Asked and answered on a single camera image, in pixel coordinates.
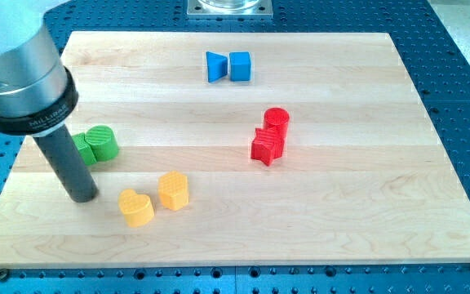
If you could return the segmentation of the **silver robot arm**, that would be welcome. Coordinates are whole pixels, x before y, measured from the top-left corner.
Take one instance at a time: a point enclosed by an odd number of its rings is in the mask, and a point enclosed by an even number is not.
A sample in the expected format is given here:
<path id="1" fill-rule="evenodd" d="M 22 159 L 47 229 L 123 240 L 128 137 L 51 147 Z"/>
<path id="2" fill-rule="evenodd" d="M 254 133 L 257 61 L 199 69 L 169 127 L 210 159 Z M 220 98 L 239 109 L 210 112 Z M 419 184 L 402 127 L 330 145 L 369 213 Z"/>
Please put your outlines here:
<path id="1" fill-rule="evenodd" d="M 68 77 L 44 22 L 67 0 L 0 0 L 0 117 L 42 111 L 61 97 Z"/>

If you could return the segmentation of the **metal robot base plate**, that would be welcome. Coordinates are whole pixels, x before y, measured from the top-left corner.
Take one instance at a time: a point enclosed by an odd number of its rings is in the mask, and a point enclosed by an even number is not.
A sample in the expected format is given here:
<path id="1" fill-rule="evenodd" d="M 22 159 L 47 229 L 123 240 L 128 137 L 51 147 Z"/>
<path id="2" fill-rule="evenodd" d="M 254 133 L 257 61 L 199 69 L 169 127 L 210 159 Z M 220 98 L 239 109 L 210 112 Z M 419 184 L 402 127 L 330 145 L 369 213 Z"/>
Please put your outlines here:
<path id="1" fill-rule="evenodd" d="M 271 19 L 272 0 L 187 0 L 189 19 Z"/>

